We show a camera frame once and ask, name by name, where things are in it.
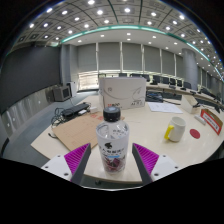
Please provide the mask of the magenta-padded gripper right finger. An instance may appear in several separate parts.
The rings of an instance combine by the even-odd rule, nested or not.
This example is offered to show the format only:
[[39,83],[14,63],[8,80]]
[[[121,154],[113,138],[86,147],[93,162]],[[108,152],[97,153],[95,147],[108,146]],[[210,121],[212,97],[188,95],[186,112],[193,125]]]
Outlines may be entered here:
[[168,155],[158,155],[137,143],[132,144],[132,154],[135,158],[143,185],[166,177],[180,169]]

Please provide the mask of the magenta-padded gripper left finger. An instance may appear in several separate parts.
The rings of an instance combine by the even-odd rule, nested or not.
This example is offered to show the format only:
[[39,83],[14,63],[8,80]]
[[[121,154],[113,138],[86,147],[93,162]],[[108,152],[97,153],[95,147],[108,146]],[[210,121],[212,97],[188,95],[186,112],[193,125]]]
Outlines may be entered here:
[[79,185],[90,154],[91,144],[87,143],[65,155],[56,155],[42,169]]

